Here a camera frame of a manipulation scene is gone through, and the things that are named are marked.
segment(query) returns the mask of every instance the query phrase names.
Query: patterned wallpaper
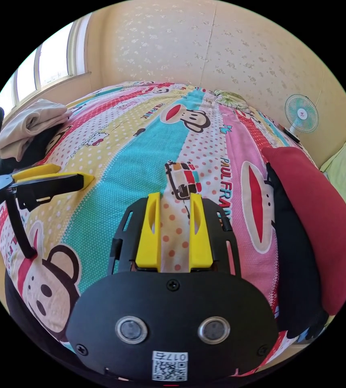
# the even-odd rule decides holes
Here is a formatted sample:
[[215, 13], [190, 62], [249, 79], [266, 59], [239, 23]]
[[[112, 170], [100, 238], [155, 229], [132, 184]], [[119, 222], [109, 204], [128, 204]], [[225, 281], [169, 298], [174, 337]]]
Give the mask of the patterned wallpaper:
[[125, 1], [109, 7], [102, 34], [106, 85], [158, 80], [234, 91], [286, 127], [285, 101], [301, 93], [319, 110], [318, 129], [301, 135], [315, 162], [346, 140], [346, 94], [330, 70], [295, 36], [247, 9], [215, 0]]

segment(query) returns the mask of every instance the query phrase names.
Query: qr code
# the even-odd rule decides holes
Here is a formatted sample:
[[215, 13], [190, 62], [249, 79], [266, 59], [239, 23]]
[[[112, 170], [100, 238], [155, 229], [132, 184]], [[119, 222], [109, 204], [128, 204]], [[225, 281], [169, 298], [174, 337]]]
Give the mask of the qr code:
[[188, 354], [153, 352], [154, 381], [186, 381], [188, 379]]

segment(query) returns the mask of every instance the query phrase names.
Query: window frame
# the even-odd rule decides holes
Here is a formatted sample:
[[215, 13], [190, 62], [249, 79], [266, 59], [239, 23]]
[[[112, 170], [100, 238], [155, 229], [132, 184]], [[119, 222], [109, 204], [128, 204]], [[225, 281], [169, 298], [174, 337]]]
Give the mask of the window frame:
[[[39, 72], [39, 63], [40, 63], [40, 53], [42, 44], [40, 44], [35, 53], [34, 57], [34, 68], [32, 69], [34, 71], [34, 84], [36, 86], [36, 89], [31, 92], [29, 95], [24, 97], [23, 99], [19, 99], [18, 96], [18, 88], [17, 88], [17, 76], [18, 76], [18, 70], [14, 72], [12, 75], [12, 99], [13, 99], [13, 108], [10, 112], [6, 114], [6, 117], [9, 115], [12, 115], [13, 112], [15, 112], [21, 105], [23, 105], [25, 102], [33, 98], [36, 94], [53, 87], [53, 85], [60, 83], [62, 81], [65, 81], [69, 78], [79, 76], [86, 73], [86, 65], [85, 65], [85, 58], [84, 58], [84, 52], [85, 52], [85, 37], [86, 37], [86, 31], [84, 30], [83, 34], [80, 34], [80, 27], [82, 25], [88, 25], [89, 19], [91, 14], [88, 14], [84, 17], [81, 17], [77, 20], [75, 20], [72, 23], [69, 36], [68, 36], [68, 42], [67, 42], [67, 68], [68, 68], [68, 75], [61, 77], [53, 82], [50, 82], [49, 84], [45, 86], [41, 86], [40, 81], [40, 72]], [[80, 67], [80, 59], [83, 62], [83, 66]]]

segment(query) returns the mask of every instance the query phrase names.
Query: colorful striped bedspread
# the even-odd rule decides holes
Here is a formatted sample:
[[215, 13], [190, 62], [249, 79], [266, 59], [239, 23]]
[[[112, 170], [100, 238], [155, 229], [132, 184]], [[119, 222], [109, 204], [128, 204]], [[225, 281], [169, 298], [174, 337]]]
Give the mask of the colorful striped bedspread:
[[[153, 192], [162, 194], [163, 272], [188, 271], [189, 196], [200, 193], [224, 208], [238, 240], [242, 276], [277, 315], [274, 203], [261, 150], [298, 146], [263, 113], [220, 105], [216, 98], [183, 84], [126, 82], [69, 104], [69, 122], [38, 164], [95, 180], [84, 191], [21, 211], [38, 251], [33, 262], [23, 257], [0, 206], [6, 268], [31, 312], [64, 346], [70, 348], [65, 331], [77, 299], [106, 275], [126, 208]], [[293, 342], [280, 333], [264, 363]]]

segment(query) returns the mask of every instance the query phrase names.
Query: screw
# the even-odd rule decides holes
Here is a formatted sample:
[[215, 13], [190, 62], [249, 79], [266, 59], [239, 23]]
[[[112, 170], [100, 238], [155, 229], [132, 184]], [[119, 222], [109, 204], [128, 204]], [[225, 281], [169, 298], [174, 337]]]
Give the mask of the screw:
[[180, 288], [180, 283], [177, 282], [177, 280], [169, 280], [166, 287], [169, 291], [177, 291]]
[[257, 355], [258, 355], [259, 357], [263, 357], [263, 356], [267, 353], [267, 351], [268, 351], [268, 346], [267, 346], [267, 345], [262, 345], [262, 346], [258, 349]]
[[87, 356], [88, 355], [88, 350], [87, 350], [87, 348], [84, 345], [80, 345], [80, 344], [76, 345], [76, 350], [82, 356]]

